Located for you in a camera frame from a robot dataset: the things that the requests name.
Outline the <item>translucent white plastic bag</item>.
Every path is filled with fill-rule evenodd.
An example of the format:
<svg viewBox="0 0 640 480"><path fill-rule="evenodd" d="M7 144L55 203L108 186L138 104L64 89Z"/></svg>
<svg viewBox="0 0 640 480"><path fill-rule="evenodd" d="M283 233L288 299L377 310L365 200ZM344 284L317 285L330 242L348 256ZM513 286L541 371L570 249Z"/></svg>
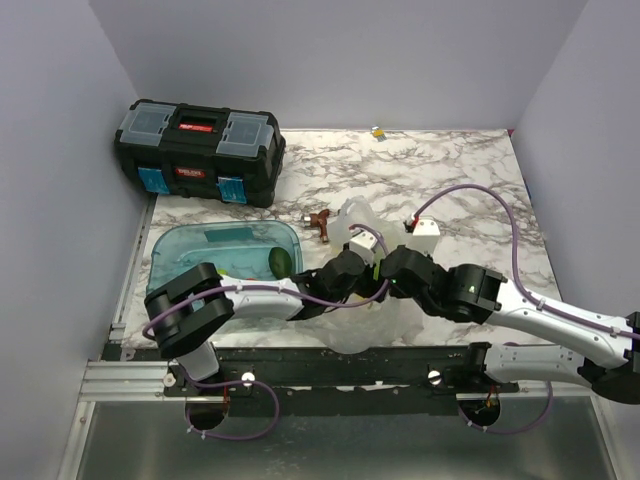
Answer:
<svg viewBox="0 0 640 480"><path fill-rule="evenodd" d="M364 224L375 229L390 250L406 244L408 235L401 226L382 219L364 197L356 196L347 199L328 224L333 253L337 251L339 242L348 238L348 227L352 224ZM430 319L414 302L388 296L382 302L337 309L298 322L295 329L335 352L354 354L396 342L411 344L429 323Z"/></svg>

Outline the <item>dark green fake avocado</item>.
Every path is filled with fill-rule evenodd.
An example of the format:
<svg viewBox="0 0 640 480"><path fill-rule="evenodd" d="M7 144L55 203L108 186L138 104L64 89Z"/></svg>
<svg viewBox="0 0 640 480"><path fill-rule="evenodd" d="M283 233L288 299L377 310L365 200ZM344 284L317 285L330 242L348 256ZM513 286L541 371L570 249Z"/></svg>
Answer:
<svg viewBox="0 0 640 480"><path fill-rule="evenodd" d="M282 247L274 247L270 250L268 265L277 280L288 278L293 272L292 258L288 251Z"/></svg>

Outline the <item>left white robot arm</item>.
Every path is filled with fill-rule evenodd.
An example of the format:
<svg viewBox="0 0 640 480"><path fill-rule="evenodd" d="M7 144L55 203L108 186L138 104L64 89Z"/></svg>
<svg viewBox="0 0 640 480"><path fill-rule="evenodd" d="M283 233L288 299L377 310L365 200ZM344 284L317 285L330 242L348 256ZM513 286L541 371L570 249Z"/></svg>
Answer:
<svg viewBox="0 0 640 480"><path fill-rule="evenodd" d="M344 250L324 267L276 281L236 279L202 263L147 295L142 330L161 357L175 360L201 395L214 393L222 372L210 337L227 321L303 321L331 309L357 308L384 297L388 282L358 254Z"/></svg>

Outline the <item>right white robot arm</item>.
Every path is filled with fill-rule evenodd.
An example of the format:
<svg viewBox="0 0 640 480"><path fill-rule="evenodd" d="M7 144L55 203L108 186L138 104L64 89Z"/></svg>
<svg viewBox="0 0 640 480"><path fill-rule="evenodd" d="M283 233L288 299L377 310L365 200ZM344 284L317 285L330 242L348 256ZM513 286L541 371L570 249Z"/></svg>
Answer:
<svg viewBox="0 0 640 480"><path fill-rule="evenodd" d="M535 296L504 275L475 264L449 269L404 246L381 262L393 296L410 298L429 316L521 331L540 345L491 346L460 367L460 379L480 392L494 381L574 383L621 404L639 402L639 315L590 312Z"/></svg>

